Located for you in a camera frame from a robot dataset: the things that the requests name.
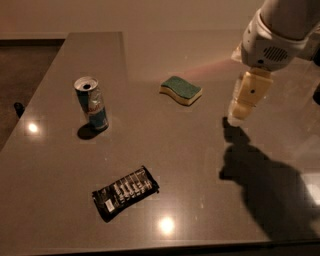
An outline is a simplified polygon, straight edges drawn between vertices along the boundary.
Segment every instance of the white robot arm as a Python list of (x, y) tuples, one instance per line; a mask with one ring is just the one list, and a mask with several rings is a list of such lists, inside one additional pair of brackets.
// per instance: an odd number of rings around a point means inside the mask
[(320, 24), (319, 0), (266, 0), (244, 31), (240, 60), (250, 67), (236, 83), (228, 121), (239, 126), (286, 67), (308, 45)]

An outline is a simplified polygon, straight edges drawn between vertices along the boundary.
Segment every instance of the tabletop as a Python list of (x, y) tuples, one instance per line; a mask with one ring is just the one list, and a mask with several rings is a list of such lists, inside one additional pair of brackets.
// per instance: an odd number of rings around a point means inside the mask
[[(226, 127), (248, 69), (230, 59), (241, 33), (71, 33), (0, 153), (0, 251), (318, 240), (320, 67), (295, 59), (241, 127)], [(90, 138), (73, 87), (83, 76), (99, 80), (110, 123)], [(186, 107), (160, 94), (171, 76), (203, 95)], [(141, 165), (160, 193), (105, 223), (92, 192)]]

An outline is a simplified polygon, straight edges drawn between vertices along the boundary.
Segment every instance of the sponge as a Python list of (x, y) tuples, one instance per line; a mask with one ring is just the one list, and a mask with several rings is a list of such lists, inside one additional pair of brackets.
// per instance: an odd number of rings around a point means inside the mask
[(190, 106), (202, 95), (202, 88), (180, 77), (172, 76), (161, 84), (160, 93), (169, 95), (181, 105)]

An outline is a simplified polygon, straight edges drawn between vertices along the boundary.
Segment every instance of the can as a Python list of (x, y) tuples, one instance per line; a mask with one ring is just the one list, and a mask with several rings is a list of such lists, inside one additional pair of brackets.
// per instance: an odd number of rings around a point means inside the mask
[(74, 83), (74, 88), (92, 128), (97, 131), (107, 129), (109, 122), (98, 80), (90, 76), (81, 77)]

